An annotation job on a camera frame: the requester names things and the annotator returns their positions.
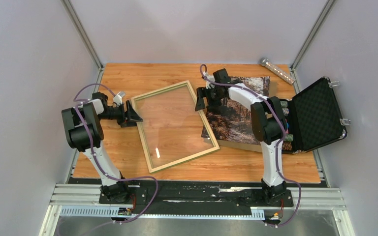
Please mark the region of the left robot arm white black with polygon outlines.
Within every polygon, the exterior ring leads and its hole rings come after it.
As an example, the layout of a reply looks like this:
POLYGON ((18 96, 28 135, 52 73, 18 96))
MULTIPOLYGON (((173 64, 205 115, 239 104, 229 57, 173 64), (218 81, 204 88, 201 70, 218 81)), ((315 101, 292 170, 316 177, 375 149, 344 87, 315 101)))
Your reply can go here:
POLYGON ((125 93, 114 95, 113 105, 102 92, 92 94, 90 100, 62 110, 63 126, 69 146, 83 153, 95 167, 101 179, 100 192, 109 201, 126 203, 131 190, 121 171, 115 167, 104 146, 100 121, 114 120, 120 127, 133 127, 143 119, 130 101, 123 101, 125 93))

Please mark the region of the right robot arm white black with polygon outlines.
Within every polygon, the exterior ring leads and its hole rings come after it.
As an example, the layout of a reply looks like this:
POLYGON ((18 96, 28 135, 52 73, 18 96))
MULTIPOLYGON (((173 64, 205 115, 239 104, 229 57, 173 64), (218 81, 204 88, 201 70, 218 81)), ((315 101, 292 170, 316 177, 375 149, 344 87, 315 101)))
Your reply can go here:
POLYGON ((280 100, 256 93, 245 84, 230 79, 225 69, 212 75, 207 66, 200 66, 200 74, 206 86, 196 90, 195 111, 216 107, 221 100, 236 101, 251 114, 252 132, 262 148, 264 172, 260 198, 267 205, 274 205, 286 193, 286 180, 282 173, 282 144, 286 136, 287 123, 280 100))

